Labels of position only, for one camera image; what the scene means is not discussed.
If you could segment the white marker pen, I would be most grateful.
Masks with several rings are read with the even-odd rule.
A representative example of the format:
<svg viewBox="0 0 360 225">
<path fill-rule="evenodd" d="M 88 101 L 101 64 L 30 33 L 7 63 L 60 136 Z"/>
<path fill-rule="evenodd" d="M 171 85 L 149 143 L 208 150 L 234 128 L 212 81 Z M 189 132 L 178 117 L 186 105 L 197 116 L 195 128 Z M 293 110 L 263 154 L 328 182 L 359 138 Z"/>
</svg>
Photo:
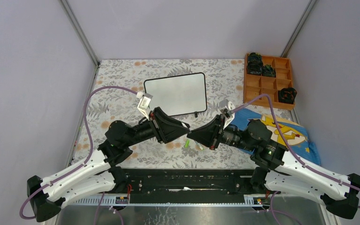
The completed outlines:
<svg viewBox="0 0 360 225">
<path fill-rule="evenodd" d="M 204 150 L 204 147 L 199 142 L 195 141 L 195 144 L 200 150 Z"/>
</svg>

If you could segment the small black-framed whiteboard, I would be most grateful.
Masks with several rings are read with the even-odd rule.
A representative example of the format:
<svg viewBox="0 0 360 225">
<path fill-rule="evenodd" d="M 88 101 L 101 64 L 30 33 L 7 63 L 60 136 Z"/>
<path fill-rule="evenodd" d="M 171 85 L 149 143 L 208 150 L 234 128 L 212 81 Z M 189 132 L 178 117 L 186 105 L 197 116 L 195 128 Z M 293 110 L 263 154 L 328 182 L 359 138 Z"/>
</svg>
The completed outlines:
<svg viewBox="0 0 360 225">
<path fill-rule="evenodd" d="M 152 95 L 150 108 L 160 107 L 169 116 L 202 113 L 207 110 L 205 74 L 192 73 L 144 81 L 144 90 Z"/>
</svg>

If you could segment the green marker cap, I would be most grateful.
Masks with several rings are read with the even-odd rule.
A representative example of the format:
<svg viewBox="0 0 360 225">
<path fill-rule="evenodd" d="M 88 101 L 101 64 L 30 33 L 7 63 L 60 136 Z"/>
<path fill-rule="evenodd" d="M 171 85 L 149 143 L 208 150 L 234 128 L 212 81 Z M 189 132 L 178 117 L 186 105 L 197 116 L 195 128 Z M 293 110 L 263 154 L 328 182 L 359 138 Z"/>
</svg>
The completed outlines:
<svg viewBox="0 0 360 225">
<path fill-rule="evenodd" d="M 185 142 L 185 145 L 184 145 L 185 148 L 188 148 L 188 147 L 189 147 L 189 142 L 190 142 L 190 141 L 187 139 L 186 142 Z"/>
</svg>

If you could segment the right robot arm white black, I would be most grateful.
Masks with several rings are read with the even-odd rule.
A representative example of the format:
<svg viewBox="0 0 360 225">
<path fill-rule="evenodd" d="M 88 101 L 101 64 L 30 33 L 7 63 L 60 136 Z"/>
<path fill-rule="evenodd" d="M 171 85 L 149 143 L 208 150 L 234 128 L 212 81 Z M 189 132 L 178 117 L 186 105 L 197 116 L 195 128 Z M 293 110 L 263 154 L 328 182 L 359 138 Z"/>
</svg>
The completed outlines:
<svg viewBox="0 0 360 225">
<path fill-rule="evenodd" d="M 250 151 L 250 158 L 257 165 L 250 187 L 256 193 L 287 192 L 321 204 L 338 217 L 353 219 L 359 192 L 350 185 L 360 188 L 360 176 L 335 173 L 294 156 L 284 144 L 272 140 L 273 130 L 260 119 L 249 120 L 246 128 L 240 130 L 235 125 L 226 125 L 225 116 L 217 115 L 187 137 L 211 150 L 222 143 Z"/>
</svg>

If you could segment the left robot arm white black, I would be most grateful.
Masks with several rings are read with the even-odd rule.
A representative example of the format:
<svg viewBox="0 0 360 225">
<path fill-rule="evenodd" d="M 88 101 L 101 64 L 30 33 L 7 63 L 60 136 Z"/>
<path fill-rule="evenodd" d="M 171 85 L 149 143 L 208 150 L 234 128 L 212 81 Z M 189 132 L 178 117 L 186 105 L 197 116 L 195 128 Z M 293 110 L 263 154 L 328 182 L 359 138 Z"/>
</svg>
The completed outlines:
<svg viewBox="0 0 360 225">
<path fill-rule="evenodd" d="M 160 107 L 135 126 L 121 120 L 112 122 L 105 133 L 106 140 L 91 155 L 50 176 L 34 175 L 27 180 L 33 218 L 44 222 L 70 203 L 89 195 L 124 191 L 126 175 L 118 165 L 133 153 L 131 146 L 151 138 L 170 143 L 189 132 L 189 124 L 168 116 Z"/>
</svg>

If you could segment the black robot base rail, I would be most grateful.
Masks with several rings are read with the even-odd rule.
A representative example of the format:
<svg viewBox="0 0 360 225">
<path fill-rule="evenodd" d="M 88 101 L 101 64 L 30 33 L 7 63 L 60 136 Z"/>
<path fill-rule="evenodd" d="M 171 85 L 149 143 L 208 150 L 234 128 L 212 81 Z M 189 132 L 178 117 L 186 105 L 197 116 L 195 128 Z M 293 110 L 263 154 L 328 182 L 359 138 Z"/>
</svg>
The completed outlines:
<svg viewBox="0 0 360 225">
<path fill-rule="evenodd" d="M 245 195 L 272 194 L 263 174 L 253 169 L 124 169 L 122 184 L 109 194 L 124 194 L 131 204 L 244 203 Z"/>
</svg>

